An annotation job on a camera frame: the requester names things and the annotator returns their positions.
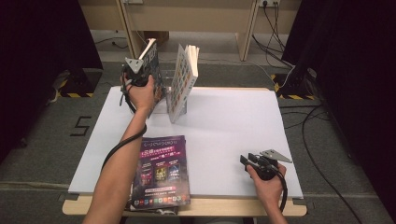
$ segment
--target gray carpet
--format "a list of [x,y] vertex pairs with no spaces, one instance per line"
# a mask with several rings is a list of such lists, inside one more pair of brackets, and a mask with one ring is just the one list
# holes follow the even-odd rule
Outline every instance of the gray carpet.
[[[104,63],[104,68],[92,98],[59,98],[48,105],[26,136],[27,146],[13,149],[2,162],[1,223],[81,222],[82,217],[64,215],[62,205],[67,185],[77,169],[106,95],[111,86],[119,85],[120,63]],[[162,63],[161,68],[171,74],[174,65]],[[269,74],[285,72],[266,68]],[[199,72],[196,86],[274,89],[271,79],[255,65],[199,64]],[[315,168],[309,154],[363,223],[392,223],[364,172],[348,157],[325,108],[320,107],[314,112],[318,116],[307,121],[303,137],[300,123],[313,107],[287,107],[319,105],[320,101],[278,101],[308,207],[306,216],[289,217],[289,223],[358,223]],[[89,126],[88,131],[82,136],[71,136],[84,133],[84,129],[75,128],[80,117],[90,117],[79,123]],[[309,153],[304,147],[304,139]],[[31,182],[38,186],[28,185]],[[259,218],[259,223],[268,223],[268,220]]]

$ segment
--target standing book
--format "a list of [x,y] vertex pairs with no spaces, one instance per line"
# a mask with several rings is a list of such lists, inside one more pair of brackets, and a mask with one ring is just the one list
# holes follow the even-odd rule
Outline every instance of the standing book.
[[184,135],[143,138],[125,210],[177,212],[175,207],[190,202]]
[[166,88],[163,84],[163,77],[160,72],[157,40],[155,38],[148,39],[148,43],[145,49],[143,50],[143,52],[141,53],[141,55],[137,60],[125,58],[125,61],[131,67],[132,69],[131,73],[133,76],[135,76],[136,74],[143,74],[140,76],[146,77],[149,74],[152,74],[155,80],[154,105],[156,106],[162,99],[165,98],[165,93],[166,93]]
[[195,46],[188,45],[185,49],[178,46],[175,75],[168,93],[168,113],[172,123],[187,111],[187,98],[198,78],[198,53],[199,48]]

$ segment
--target floor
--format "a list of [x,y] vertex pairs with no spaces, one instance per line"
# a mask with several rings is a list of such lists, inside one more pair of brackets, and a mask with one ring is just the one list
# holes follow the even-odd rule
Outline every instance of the floor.
[[[117,81],[117,77],[112,76],[119,72],[114,64],[130,57],[123,32],[92,31],[92,36],[104,67],[108,68],[95,91],[96,97],[78,101],[58,99],[43,111],[29,136],[29,145],[14,149],[1,164],[0,220],[4,223],[80,223],[83,219],[64,215],[62,205],[69,197],[68,184],[92,129],[86,136],[72,141],[69,135],[76,131],[76,117],[81,114],[92,115],[86,122],[94,126],[109,85]],[[271,36],[256,37],[267,45]],[[281,39],[286,44],[287,36],[282,35]],[[247,61],[240,62],[233,34],[176,32],[171,32],[169,41],[159,47],[160,63],[175,61],[178,44],[201,48],[199,64],[211,71],[211,77],[205,82],[202,80],[202,85],[247,83],[250,87],[258,85],[256,78],[264,78],[270,85],[270,75],[279,71],[274,66],[284,66],[266,57],[254,42],[250,43]],[[279,49],[274,41],[269,46]],[[232,80],[220,79],[224,76]],[[278,103],[308,209],[304,217],[288,217],[288,222],[359,223],[359,219],[361,223],[393,223],[362,169],[348,157],[326,108],[316,110],[315,116],[302,126],[307,113],[313,105],[319,105],[320,100],[279,99]],[[257,222],[269,223],[266,217],[258,218]]]

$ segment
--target finger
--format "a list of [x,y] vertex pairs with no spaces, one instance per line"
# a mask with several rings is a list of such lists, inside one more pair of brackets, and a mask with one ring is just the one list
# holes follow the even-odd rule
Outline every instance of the finger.
[[259,175],[257,174],[256,170],[255,170],[253,167],[251,167],[251,165],[248,165],[248,166],[247,166],[247,172],[250,174],[250,177],[251,177],[253,180],[256,180],[257,178],[260,179],[260,177],[259,177]]
[[279,170],[279,172],[280,172],[283,176],[285,176],[286,170],[287,170],[287,169],[286,169],[286,167],[285,167],[284,165],[278,163],[278,164],[277,164],[277,169]]

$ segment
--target power outlet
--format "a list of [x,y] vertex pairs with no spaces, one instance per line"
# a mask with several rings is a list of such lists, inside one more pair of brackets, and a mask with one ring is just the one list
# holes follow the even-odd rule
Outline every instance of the power outlet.
[[267,7],[275,7],[276,3],[277,3],[278,6],[280,4],[280,0],[260,0],[259,7],[263,6],[263,2],[264,1],[267,1]]

